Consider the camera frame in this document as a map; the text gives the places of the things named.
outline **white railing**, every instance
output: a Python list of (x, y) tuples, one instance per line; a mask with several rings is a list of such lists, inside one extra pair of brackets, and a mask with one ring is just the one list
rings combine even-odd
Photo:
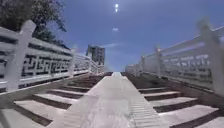
[(201, 35), (167, 49), (143, 56), (125, 71), (134, 75), (150, 73), (195, 83), (224, 96), (224, 28), (212, 30), (206, 20), (198, 23)]
[(90, 58), (32, 37), (27, 21), (19, 33), (0, 27), (0, 89), (14, 91), (30, 84), (103, 72)]

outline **cloud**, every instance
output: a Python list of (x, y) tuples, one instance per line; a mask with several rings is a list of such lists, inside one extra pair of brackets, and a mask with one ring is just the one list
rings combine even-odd
[(118, 28), (113, 28), (112, 31), (113, 32), (119, 32), (119, 29)]
[(103, 47), (103, 48), (115, 48), (115, 47), (118, 47), (119, 45), (121, 45), (121, 44), (111, 43), (111, 44), (101, 45), (100, 47)]

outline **balustrade post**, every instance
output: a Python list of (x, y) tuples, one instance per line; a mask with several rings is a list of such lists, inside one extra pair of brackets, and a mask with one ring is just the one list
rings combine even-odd
[(18, 89), (24, 59), (35, 28), (36, 25), (31, 20), (26, 21), (21, 28), (21, 36), (17, 41), (15, 51), (11, 56), (11, 61), (7, 64), (5, 76), (5, 79), (7, 81), (7, 91), (14, 91)]
[(72, 59), (71, 59), (70, 64), (69, 64), (69, 76), (70, 77), (73, 77), (73, 75), (74, 75), (74, 69), (75, 69), (76, 49), (73, 48), (71, 50), (71, 52), (72, 52)]
[(157, 61), (157, 66), (156, 66), (156, 74), (159, 78), (161, 78), (161, 52), (160, 52), (160, 48), (156, 47), (155, 48), (155, 52), (156, 52), (156, 61)]
[(198, 28), (209, 55), (213, 90), (216, 94), (224, 96), (224, 52), (220, 47), (219, 37), (212, 31), (207, 20), (201, 20)]

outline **staircase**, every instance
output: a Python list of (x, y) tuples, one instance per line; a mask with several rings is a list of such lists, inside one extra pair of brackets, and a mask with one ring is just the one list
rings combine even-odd
[(155, 82), (155, 78), (145, 80), (127, 73), (122, 73), (122, 75), (129, 78), (169, 127), (224, 127), (224, 116), (219, 108), (203, 105), (200, 103), (200, 99), (187, 97), (182, 92), (160, 85)]
[(0, 108), (0, 128), (44, 128), (79, 102), (104, 76), (90, 76), (7, 103)]

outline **paved ground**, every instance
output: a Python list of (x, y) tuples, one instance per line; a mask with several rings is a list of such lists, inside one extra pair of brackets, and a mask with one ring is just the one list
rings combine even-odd
[(104, 77), (48, 128), (168, 128), (132, 83)]

